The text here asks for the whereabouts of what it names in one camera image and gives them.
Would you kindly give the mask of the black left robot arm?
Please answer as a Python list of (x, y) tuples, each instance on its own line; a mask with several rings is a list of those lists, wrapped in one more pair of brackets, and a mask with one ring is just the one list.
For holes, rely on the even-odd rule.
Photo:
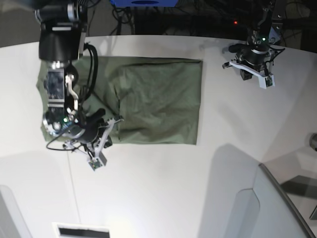
[(240, 21), (246, 25), (247, 40), (229, 47), (229, 51), (235, 54), (234, 62), (261, 71), (284, 51), (273, 45), (281, 39), (285, 7), (284, 0), (250, 1), (250, 12)]

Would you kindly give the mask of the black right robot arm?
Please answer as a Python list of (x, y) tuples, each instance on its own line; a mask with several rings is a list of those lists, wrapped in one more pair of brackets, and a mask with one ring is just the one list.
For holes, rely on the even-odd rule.
[[(90, 0), (50, 0), (35, 11), (41, 25), (39, 58), (48, 67), (43, 125), (54, 137), (65, 136), (83, 144), (96, 140), (97, 123), (105, 114), (100, 109), (88, 116), (83, 109), (96, 85), (99, 67), (96, 48), (85, 42), (88, 9), (93, 6)], [(72, 63), (85, 50), (90, 54), (90, 69), (86, 84), (76, 92), (79, 74)]]

